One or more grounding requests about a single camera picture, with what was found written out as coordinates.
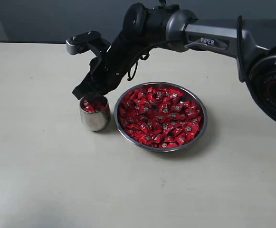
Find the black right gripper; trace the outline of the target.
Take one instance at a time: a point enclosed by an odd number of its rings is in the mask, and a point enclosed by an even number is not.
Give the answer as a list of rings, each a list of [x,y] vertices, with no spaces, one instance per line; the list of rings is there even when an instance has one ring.
[[[72,94],[77,100],[84,98],[88,102],[107,102],[104,95],[119,86],[132,61],[132,51],[108,51],[100,63],[96,57],[93,58],[89,63],[89,73]]]

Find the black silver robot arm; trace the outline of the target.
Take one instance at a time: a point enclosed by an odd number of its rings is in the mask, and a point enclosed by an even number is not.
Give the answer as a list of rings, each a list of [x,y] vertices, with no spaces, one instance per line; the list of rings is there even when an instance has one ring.
[[[276,19],[198,19],[178,5],[148,9],[133,4],[125,14],[122,30],[110,43],[96,31],[66,41],[71,55],[92,51],[95,57],[83,81],[74,88],[77,99],[106,95],[124,76],[132,80],[138,60],[153,48],[175,52],[210,51],[232,57],[238,77],[260,109],[276,122]]]

